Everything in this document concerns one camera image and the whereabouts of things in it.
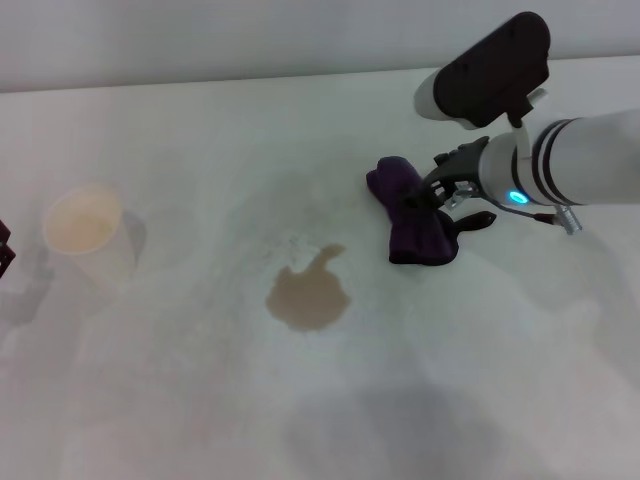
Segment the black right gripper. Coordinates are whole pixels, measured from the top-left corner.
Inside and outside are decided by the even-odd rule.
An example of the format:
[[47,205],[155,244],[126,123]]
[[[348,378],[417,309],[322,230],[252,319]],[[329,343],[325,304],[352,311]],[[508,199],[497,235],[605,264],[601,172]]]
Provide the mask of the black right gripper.
[[443,201],[436,193],[454,193],[459,183],[479,185],[479,162],[488,145],[487,140],[475,140],[456,149],[436,155],[436,167],[417,184],[410,186],[401,197],[401,204],[414,210],[438,210]]

